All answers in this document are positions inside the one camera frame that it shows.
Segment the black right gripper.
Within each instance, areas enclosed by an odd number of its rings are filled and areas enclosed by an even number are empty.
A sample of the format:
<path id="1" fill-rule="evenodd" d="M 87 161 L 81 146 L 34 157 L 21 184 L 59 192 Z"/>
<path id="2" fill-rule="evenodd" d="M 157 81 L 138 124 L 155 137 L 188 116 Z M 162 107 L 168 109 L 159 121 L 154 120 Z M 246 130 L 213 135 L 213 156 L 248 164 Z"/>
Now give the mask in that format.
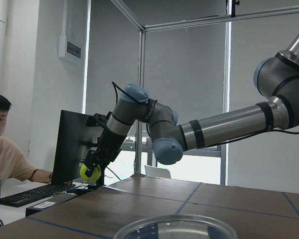
<path id="1" fill-rule="evenodd" d="M 87 152 L 84 164 L 87 167 L 88 177 L 100 177 L 104 175 L 107 164 L 114 162 L 122 150 L 126 135 L 116 134 L 109 129 L 103 129 L 98 139 L 98 147 Z"/>

